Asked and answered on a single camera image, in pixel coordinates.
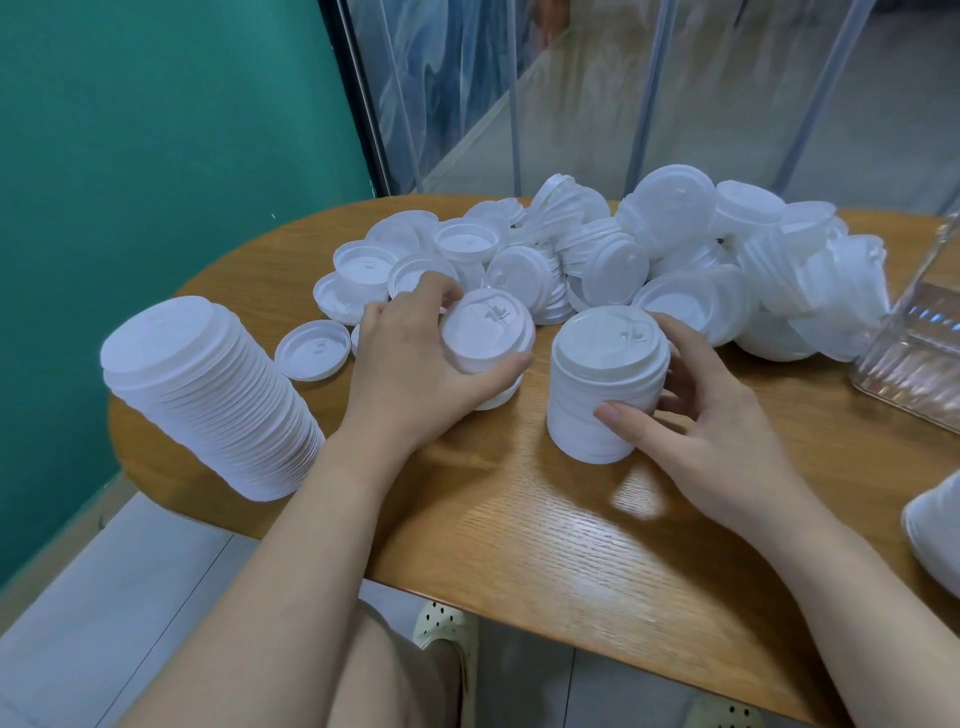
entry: white shoe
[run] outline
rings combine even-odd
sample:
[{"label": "white shoe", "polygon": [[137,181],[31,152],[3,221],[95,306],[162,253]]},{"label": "white shoe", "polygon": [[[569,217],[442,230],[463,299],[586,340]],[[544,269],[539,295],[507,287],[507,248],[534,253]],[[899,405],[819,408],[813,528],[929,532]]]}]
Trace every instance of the white shoe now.
[{"label": "white shoe", "polygon": [[759,708],[701,692],[686,712],[684,728],[764,728]]},{"label": "white shoe", "polygon": [[474,728],[480,620],[439,601],[428,601],[417,617],[413,642],[425,649],[436,640],[447,640],[460,653],[460,728]]}]

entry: hand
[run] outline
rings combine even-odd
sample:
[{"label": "hand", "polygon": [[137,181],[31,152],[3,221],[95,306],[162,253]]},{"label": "hand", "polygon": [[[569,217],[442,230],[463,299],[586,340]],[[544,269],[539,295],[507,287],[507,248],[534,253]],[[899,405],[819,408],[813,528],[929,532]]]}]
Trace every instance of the hand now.
[{"label": "hand", "polygon": [[341,429],[405,460],[482,402],[508,389],[533,360],[515,352],[477,375],[444,357],[439,312],[464,295],[457,282],[425,273],[417,290],[370,303],[360,322],[347,415]]},{"label": "hand", "polygon": [[634,443],[704,514],[748,541],[825,507],[787,458],[756,395],[724,366],[707,340],[685,324],[652,314],[677,348],[657,409],[695,421],[680,434],[624,404],[605,402],[594,415]]}]

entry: forearm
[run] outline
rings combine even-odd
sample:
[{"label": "forearm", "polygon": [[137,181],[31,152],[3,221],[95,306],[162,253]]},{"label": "forearm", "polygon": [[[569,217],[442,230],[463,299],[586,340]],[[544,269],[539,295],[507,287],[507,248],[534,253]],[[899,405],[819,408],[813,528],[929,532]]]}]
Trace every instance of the forearm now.
[{"label": "forearm", "polygon": [[129,713],[135,726],[323,725],[402,460],[332,437],[250,562]]},{"label": "forearm", "polygon": [[859,728],[960,724],[960,641],[829,514],[755,545],[804,613]]}]

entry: pile of cup lids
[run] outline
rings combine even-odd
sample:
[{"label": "pile of cup lids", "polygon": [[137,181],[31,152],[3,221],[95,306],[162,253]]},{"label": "pile of cup lids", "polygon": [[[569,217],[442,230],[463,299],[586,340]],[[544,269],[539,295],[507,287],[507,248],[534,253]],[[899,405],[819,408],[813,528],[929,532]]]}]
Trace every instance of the pile of cup lids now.
[{"label": "pile of cup lids", "polygon": [[334,256],[314,289],[348,326],[363,305],[416,287],[428,270],[466,291],[510,293],[537,325],[595,306],[668,313],[713,346],[735,341],[774,361],[815,352],[851,361],[890,310],[883,241],[848,235],[826,202],[786,204],[760,187],[714,185],[671,164],[651,172],[615,215],[568,175],[550,177],[529,208],[485,201],[462,218],[407,210]]},{"label": "pile of cup lids", "polygon": [[200,296],[133,316],[104,343],[100,363],[113,394],[250,500],[297,490],[324,442],[236,315]]},{"label": "pile of cup lids", "polygon": [[[444,354],[458,372],[479,374],[510,352],[534,348],[537,330],[527,307],[506,291],[476,288],[452,304],[440,321]],[[523,375],[505,391],[477,407],[493,409],[519,389]]]}]

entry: clear plastic container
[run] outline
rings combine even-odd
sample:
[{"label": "clear plastic container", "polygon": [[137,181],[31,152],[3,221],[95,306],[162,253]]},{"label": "clear plastic container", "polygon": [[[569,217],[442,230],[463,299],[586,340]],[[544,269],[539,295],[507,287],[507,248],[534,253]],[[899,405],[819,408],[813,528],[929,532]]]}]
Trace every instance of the clear plastic container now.
[{"label": "clear plastic container", "polygon": [[851,379],[868,395],[960,433],[960,209],[937,231]]}]

